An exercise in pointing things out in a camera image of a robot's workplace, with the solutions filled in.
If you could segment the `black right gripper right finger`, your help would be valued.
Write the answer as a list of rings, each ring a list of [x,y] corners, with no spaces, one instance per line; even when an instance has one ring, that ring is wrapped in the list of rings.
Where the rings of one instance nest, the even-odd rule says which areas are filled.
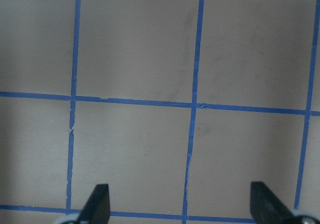
[[[250,184],[249,210],[256,224],[296,224],[293,213],[262,181]]]

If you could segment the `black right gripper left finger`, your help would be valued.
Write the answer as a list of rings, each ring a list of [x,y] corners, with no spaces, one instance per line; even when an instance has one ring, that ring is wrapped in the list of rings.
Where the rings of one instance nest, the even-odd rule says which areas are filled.
[[[97,184],[77,217],[76,224],[107,224],[111,216],[109,185]]]

